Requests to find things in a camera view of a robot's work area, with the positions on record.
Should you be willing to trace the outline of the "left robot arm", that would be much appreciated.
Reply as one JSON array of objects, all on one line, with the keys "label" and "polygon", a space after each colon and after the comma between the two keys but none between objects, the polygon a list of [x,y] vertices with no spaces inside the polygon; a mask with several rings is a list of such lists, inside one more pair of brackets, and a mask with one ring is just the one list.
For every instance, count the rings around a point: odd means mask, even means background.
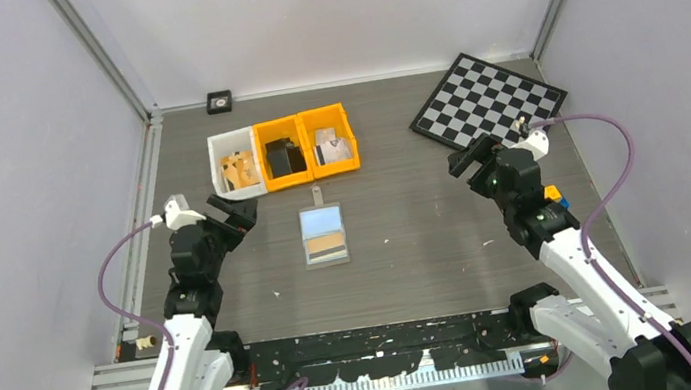
[{"label": "left robot arm", "polygon": [[216,331],[223,288],[218,277],[226,255],[235,250],[256,226],[258,201],[230,200],[212,194],[207,203],[226,213],[216,219],[191,209],[183,195],[169,197],[164,209],[131,230],[113,247],[119,251],[147,229],[171,231],[172,267],[164,303],[163,322],[154,322],[117,307],[104,291],[101,270],[98,296],[121,317],[158,329],[163,337],[155,371],[147,390],[223,390],[238,385],[249,374],[249,354],[239,333]]}]

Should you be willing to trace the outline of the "tan credit card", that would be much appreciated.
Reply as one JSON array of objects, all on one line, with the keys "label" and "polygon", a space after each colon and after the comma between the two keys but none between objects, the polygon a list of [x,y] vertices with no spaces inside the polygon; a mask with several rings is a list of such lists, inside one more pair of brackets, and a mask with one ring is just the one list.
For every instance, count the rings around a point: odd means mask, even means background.
[{"label": "tan credit card", "polygon": [[344,259],[348,256],[345,235],[340,231],[307,239],[304,244],[308,264]]}]

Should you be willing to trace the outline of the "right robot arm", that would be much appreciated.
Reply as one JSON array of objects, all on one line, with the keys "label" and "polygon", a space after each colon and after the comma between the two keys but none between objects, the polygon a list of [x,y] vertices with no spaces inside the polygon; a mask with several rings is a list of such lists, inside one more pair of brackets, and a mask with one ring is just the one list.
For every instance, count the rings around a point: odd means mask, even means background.
[{"label": "right robot arm", "polygon": [[448,173],[470,165],[471,191],[493,200],[509,236],[579,296],[578,308],[549,284],[512,295],[511,330],[524,342],[553,338],[592,366],[609,390],[691,390],[691,321],[679,322],[628,282],[542,182],[548,121],[506,146],[483,135],[448,156]]}]

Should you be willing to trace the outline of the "clear plastic card holder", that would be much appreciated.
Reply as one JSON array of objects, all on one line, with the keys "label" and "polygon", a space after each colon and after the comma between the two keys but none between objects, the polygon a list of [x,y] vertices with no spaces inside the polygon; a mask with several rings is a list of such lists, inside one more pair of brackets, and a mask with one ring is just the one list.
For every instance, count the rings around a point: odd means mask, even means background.
[{"label": "clear plastic card holder", "polygon": [[[313,205],[298,211],[302,244],[304,251],[305,267],[308,270],[316,270],[324,267],[331,267],[339,264],[346,264],[350,261],[350,248],[347,241],[347,233],[344,226],[343,211],[337,202],[326,203],[322,196],[320,185],[313,184],[310,188],[313,197]],[[348,256],[344,259],[323,261],[323,263],[308,264],[306,259],[305,242],[307,239],[328,235],[340,231],[345,235]]]}]

